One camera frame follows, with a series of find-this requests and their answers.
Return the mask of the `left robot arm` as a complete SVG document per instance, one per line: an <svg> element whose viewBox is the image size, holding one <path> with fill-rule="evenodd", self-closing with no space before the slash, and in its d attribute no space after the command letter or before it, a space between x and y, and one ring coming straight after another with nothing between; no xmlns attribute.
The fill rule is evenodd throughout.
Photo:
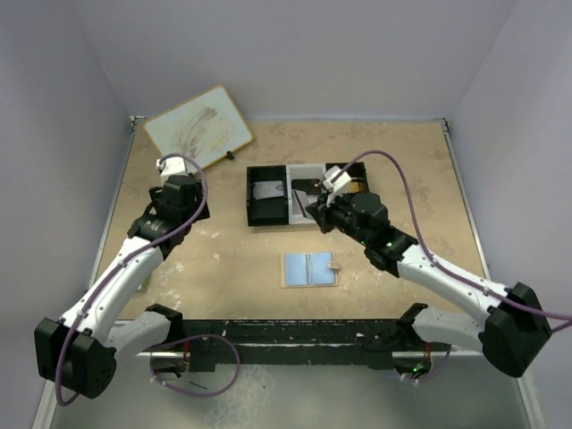
<svg viewBox="0 0 572 429"><path fill-rule="evenodd" d="M181 338L182 314L160 304L134 321L114 324L136 289L208 218L206 180L174 174L149 191L150 202L131 225L112 263L59 318L43 318L34 331L39 375L53 382L55 400L69 406L79 396L98 397L119 364Z"/></svg>

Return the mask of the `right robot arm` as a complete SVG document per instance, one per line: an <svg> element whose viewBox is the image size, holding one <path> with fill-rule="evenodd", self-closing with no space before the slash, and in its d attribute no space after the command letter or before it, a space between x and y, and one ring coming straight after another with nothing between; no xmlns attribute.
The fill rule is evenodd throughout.
<svg viewBox="0 0 572 429"><path fill-rule="evenodd" d="M408 318L421 341L480 352L505 375L521 377L551 338L540 300L522 282L509 287L476 276L423 248L419 239L391 225L374 193L325 195L306 208L321 232L340 231L361 244L380 271L421 285L461 308L443 312L420 305Z"/></svg>

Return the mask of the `gold card in bin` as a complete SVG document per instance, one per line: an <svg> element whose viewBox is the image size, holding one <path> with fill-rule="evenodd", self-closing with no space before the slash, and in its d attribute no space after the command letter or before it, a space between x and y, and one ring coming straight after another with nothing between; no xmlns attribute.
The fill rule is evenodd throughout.
<svg viewBox="0 0 572 429"><path fill-rule="evenodd" d="M364 183L362 181L351 181L349 184L349 193L360 193L364 191Z"/></svg>

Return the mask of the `black card in bin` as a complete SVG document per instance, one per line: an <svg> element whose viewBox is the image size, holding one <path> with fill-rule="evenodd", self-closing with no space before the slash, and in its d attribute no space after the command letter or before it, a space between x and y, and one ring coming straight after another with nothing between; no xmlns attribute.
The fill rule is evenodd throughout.
<svg viewBox="0 0 572 429"><path fill-rule="evenodd" d="M317 196L321 193L321 182L319 179L296 179L291 181L291 188L308 196Z"/></svg>

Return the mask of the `silver cards stack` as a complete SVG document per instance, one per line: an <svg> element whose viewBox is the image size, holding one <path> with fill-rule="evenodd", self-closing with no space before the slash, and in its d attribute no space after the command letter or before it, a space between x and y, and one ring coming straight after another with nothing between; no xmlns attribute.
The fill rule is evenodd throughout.
<svg viewBox="0 0 572 429"><path fill-rule="evenodd" d="M283 198L284 197L283 182L257 181L253 185L252 196L255 200Z"/></svg>

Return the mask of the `right black tray bin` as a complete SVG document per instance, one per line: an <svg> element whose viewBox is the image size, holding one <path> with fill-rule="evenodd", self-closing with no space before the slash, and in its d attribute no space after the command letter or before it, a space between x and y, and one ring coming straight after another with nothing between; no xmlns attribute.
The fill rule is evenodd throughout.
<svg viewBox="0 0 572 429"><path fill-rule="evenodd" d="M369 191L369 185L367 180L366 166L363 162L357 162L353 164L348 170L348 175L352 181L362 181L364 183L364 192Z"/></svg>

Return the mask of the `black tray bin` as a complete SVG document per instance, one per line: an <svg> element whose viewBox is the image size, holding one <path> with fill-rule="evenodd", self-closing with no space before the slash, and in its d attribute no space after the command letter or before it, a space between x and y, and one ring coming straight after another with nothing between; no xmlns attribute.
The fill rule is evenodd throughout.
<svg viewBox="0 0 572 429"><path fill-rule="evenodd" d="M353 164L348 170L348 175L352 181L362 181L364 183L364 192L369 191L369 185L367 180L366 166L363 162L357 162Z"/></svg>
<svg viewBox="0 0 572 429"><path fill-rule="evenodd" d="M246 208L249 227L281 226L289 223L284 164L247 168Z"/></svg>

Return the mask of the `middle white tray bin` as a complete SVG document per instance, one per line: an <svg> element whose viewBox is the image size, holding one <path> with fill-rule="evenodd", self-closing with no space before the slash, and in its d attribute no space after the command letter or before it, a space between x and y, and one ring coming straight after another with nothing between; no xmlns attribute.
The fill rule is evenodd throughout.
<svg viewBox="0 0 572 429"><path fill-rule="evenodd" d="M294 216L292 214L292 194L293 189L291 188L291 181L296 179L321 179L326 172L326 164L287 164L286 165L286 188L285 196L288 202L288 215L289 215L289 225L310 225L315 224L314 219L304 219L301 216ZM317 201L317 196L308 196L309 202L315 203Z"/></svg>

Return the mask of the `left black tray bin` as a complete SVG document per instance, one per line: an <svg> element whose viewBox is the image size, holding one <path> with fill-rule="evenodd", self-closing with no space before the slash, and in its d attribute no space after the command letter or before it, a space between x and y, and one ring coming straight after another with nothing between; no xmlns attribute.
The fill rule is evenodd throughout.
<svg viewBox="0 0 572 429"><path fill-rule="evenodd" d="M284 164L247 168L246 208L249 227L281 226L289 223Z"/></svg>

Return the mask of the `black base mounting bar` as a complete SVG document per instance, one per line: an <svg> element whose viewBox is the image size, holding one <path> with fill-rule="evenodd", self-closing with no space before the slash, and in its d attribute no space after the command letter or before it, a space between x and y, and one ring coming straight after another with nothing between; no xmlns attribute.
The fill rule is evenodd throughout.
<svg viewBox="0 0 572 429"><path fill-rule="evenodd" d="M412 322L424 305L398 319L185 319L170 312L170 331L156 351L182 353L190 372L218 365L365 366L421 376L442 343L421 340Z"/></svg>

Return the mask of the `whiteboard with yellow frame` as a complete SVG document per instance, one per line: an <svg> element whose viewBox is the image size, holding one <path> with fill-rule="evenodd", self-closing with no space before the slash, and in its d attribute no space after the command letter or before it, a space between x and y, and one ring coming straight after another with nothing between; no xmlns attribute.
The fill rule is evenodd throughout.
<svg viewBox="0 0 572 429"><path fill-rule="evenodd" d="M143 130L163 156L184 154L203 169L254 139L223 86L213 87L146 120Z"/></svg>

